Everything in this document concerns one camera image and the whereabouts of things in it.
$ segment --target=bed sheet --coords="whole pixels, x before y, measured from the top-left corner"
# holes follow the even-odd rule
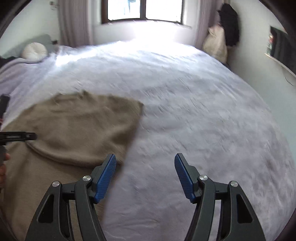
[[[179,152],[213,181],[240,183],[267,241],[285,227],[296,207],[288,143],[261,97],[217,60],[191,46],[138,41],[62,46],[40,63],[14,60],[0,69],[0,93],[12,97],[3,127],[39,101],[82,90],[145,106],[107,192],[107,240],[184,240],[195,205],[174,169]],[[219,209],[217,202],[210,241]]]

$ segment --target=window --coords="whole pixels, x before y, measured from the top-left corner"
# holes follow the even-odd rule
[[[102,23],[161,20],[183,24],[184,0],[102,0]]]

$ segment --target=blue ribbed pad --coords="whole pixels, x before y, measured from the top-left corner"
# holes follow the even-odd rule
[[[177,171],[186,198],[188,198],[190,202],[193,202],[193,200],[196,198],[193,189],[193,182],[188,175],[188,172],[186,171],[179,155],[175,156],[175,169]]]
[[[116,157],[112,155],[104,171],[102,172],[100,179],[96,185],[96,195],[94,200],[99,203],[101,199],[105,197],[109,183],[113,177],[116,168]]]

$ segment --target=pink curtain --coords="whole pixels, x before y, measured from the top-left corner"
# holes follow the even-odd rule
[[[91,0],[59,0],[60,44],[92,45]]]
[[[197,26],[195,47],[202,48],[202,44],[208,35],[208,28],[219,21],[217,10],[223,4],[223,0],[200,0],[200,15]]]

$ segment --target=wall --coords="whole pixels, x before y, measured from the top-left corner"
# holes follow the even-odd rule
[[[231,70],[249,83],[269,105],[286,135],[296,160],[296,79],[266,52],[270,26],[284,30],[277,18],[258,0],[231,0],[240,17],[241,38],[229,53]]]
[[[52,10],[49,0],[32,0],[11,22],[0,39],[0,55],[42,34],[59,40],[57,9]]]
[[[134,38],[176,41],[183,44],[194,45],[198,24],[198,0],[185,0],[184,24],[180,26],[173,23],[138,21],[101,24],[101,0],[94,1],[94,43],[104,44],[119,40]]]

